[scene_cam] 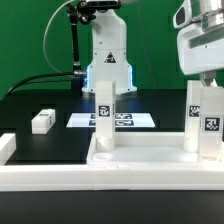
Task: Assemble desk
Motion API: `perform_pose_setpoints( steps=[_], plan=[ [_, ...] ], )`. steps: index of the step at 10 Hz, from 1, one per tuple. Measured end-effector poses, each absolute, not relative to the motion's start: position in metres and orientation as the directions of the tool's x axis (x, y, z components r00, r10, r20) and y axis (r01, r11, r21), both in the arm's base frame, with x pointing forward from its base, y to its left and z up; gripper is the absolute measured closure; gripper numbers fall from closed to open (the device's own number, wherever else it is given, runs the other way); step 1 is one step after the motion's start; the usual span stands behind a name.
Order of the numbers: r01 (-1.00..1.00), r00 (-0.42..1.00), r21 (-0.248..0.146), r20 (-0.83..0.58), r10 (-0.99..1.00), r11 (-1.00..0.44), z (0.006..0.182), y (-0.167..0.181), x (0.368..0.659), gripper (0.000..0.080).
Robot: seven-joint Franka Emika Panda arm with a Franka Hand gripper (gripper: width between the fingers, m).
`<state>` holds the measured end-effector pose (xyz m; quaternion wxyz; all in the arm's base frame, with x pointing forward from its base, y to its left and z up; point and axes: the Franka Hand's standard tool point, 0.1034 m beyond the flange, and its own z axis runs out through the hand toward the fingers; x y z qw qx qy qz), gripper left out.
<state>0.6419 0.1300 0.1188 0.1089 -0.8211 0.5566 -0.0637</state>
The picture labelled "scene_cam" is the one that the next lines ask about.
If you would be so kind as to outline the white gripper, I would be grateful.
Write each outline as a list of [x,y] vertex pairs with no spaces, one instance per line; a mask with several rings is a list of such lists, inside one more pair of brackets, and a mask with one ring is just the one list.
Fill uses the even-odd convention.
[[203,86],[217,86],[215,70],[224,69],[224,26],[204,32],[199,23],[193,23],[179,31],[177,48],[185,75],[201,73]]

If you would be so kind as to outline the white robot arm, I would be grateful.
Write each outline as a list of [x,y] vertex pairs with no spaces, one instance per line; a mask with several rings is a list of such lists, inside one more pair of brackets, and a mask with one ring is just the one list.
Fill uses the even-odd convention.
[[[100,81],[112,81],[116,92],[134,92],[132,67],[126,59],[126,23],[115,13],[122,0],[84,0],[92,21],[93,58],[87,67],[85,92]],[[224,69],[224,0],[184,0],[173,16],[179,30],[179,64],[186,75],[199,73],[205,84]]]

